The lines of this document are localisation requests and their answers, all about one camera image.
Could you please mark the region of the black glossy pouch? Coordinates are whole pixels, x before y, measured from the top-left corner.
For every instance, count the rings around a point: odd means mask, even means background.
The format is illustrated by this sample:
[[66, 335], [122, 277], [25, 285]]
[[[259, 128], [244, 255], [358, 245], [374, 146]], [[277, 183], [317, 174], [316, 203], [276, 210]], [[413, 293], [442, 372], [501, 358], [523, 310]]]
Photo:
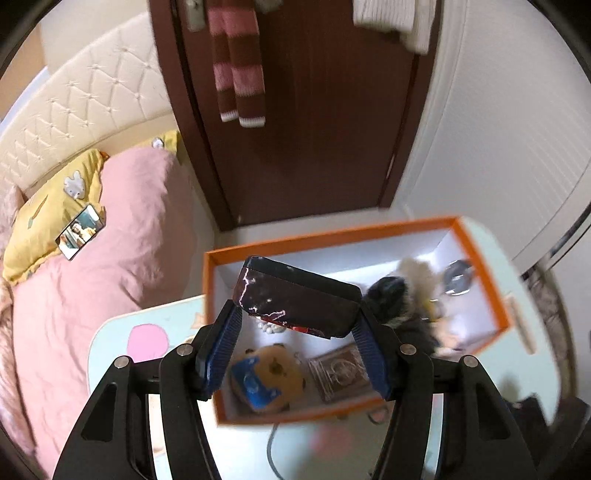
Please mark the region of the black glossy pouch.
[[362, 293], [352, 284], [250, 256], [242, 264], [232, 300], [249, 316], [331, 339], [351, 333]]

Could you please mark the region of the cream tufted headboard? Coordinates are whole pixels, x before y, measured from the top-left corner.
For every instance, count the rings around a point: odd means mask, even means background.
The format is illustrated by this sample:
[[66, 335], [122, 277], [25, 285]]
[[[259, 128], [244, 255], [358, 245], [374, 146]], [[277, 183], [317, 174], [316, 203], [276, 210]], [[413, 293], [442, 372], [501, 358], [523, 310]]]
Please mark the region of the cream tufted headboard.
[[74, 154], [172, 112], [150, 14], [111, 29], [62, 65], [1, 131], [1, 191], [25, 191]]

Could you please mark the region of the brown patterned small box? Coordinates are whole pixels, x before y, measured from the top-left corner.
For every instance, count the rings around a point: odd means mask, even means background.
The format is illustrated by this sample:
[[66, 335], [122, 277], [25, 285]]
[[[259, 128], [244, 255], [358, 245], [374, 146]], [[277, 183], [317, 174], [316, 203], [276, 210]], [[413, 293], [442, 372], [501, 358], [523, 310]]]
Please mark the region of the brown patterned small box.
[[324, 403], [335, 403], [373, 390], [361, 353], [349, 343], [308, 360], [308, 370]]

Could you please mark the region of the beige fur pompom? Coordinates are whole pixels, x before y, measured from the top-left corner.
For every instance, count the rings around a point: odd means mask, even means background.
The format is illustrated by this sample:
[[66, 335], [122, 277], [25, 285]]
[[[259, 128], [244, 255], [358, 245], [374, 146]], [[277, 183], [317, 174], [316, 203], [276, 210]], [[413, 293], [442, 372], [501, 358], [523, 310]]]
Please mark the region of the beige fur pompom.
[[434, 297], [439, 279], [429, 263], [415, 258], [404, 258], [398, 264], [396, 273], [405, 280], [411, 301], [416, 308], [423, 307]]

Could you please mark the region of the white knitted sweater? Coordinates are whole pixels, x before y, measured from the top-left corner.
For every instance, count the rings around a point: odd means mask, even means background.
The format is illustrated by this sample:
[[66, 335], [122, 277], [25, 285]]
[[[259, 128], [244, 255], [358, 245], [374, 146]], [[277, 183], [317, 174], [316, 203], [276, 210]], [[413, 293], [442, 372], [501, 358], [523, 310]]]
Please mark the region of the white knitted sweater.
[[427, 55], [436, 0], [355, 0], [353, 24], [381, 33], [396, 32], [414, 54]]

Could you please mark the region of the shiny metal round object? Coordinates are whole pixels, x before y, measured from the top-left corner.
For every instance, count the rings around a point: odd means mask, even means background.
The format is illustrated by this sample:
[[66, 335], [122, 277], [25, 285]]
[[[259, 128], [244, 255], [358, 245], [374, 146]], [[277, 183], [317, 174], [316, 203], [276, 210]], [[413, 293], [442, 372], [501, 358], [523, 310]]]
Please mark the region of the shiny metal round object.
[[444, 293], [460, 296], [468, 293], [474, 278], [474, 266], [467, 259], [460, 259], [449, 264], [443, 272]]

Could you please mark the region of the brown plush with blue patch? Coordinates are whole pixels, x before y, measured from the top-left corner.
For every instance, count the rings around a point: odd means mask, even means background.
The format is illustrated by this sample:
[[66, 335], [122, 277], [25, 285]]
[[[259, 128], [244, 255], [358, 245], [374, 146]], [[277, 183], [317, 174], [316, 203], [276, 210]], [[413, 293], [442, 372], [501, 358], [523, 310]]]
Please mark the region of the brown plush with blue patch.
[[296, 355], [279, 343], [247, 350], [229, 366], [229, 381], [235, 396], [256, 414], [284, 411], [307, 385]]

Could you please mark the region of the white louvered cabinet door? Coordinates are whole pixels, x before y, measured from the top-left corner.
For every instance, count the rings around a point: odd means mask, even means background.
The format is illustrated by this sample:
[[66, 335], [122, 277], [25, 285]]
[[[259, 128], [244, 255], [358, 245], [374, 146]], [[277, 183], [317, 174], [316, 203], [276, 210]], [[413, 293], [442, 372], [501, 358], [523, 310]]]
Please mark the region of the white louvered cabinet door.
[[481, 222], [527, 270], [589, 199], [590, 82], [558, 30], [527, 1], [445, 2], [397, 204]]

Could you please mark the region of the maroon pink striped scarf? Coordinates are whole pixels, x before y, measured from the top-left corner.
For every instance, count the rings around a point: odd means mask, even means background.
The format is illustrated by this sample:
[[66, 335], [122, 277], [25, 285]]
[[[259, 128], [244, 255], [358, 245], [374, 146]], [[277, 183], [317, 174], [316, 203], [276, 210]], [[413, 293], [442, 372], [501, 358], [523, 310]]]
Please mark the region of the maroon pink striped scarf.
[[259, 45], [256, 4], [207, 1], [212, 68], [219, 116], [243, 128], [266, 124], [266, 87]]

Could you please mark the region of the pink duvet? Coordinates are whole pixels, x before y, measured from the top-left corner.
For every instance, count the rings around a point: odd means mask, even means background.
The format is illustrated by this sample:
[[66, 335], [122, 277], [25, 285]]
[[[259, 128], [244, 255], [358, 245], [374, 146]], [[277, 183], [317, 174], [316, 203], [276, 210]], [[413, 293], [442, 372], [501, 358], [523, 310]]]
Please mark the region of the pink duvet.
[[72, 260], [13, 290], [16, 375], [32, 457], [51, 477], [87, 398], [87, 358], [108, 319], [182, 297], [197, 248], [192, 189], [174, 154], [136, 147], [100, 173], [106, 225]]

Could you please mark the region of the dark brown wooden door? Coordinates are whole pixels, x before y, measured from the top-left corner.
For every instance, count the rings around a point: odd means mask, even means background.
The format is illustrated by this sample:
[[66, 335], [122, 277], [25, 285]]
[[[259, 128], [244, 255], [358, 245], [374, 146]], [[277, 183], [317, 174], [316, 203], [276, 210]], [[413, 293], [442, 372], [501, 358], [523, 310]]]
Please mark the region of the dark brown wooden door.
[[349, 1], [285, 1], [259, 15], [266, 124], [224, 122], [211, 34], [183, 1], [148, 5], [158, 61], [217, 227], [388, 208], [415, 141], [433, 55], [353, 24]]

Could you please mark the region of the orange cardboard box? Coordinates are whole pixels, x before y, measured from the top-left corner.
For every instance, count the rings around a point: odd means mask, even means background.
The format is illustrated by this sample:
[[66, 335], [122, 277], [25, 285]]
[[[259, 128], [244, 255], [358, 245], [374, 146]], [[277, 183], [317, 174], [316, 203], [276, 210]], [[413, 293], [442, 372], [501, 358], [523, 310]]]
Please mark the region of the orange cardboard box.
[[273, 344], [273, 338], [256, 326], [256, 320], [276, 316], [284, 329], [277, 340], [304, 359], [361, 343], [361, 360], [379, 386], [325, 403], [321, 390], [308, 380], [304, 395], [290, 402], [286, 412], [257, 414], [238, 400], [225, 377], [212, 395], [217, 423], [303, 422], [381, 403], [392, 391], [391, 363], [401, 352], [398, 345], [385, 344], [370, 328], [363, 313], [363, 288], [410, 257], [428, 261], [437, 272], [455, 260], [466, 260], [474, 267], [470, 289], [452, 317], [454, 330], [466, 340], [468, 352], [480, 352], [508, 328], [499, 291], [457, 217], [339, 230], [205, 253], [206, 323], [212, 323], [228, 301], [242, 312], [233, 359], [247, 348]]

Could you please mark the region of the yellow pillow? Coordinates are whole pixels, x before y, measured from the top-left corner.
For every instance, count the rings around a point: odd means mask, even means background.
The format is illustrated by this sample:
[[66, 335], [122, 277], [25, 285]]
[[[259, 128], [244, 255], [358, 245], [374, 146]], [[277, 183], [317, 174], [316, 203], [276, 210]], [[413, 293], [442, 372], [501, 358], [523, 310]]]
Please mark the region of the yellow pillow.
[[87, 205], [108, 224], [129, 220], [126, 231], [138, 238], [142, 221], [159, 211], [156, 198], [167, 196], [179, 139], [169, 131], [112, 157], [90, 149], [70, 161], [19, 209], [3, 254], [3, 278], [21, 283], [60, 253], [55, 239]]

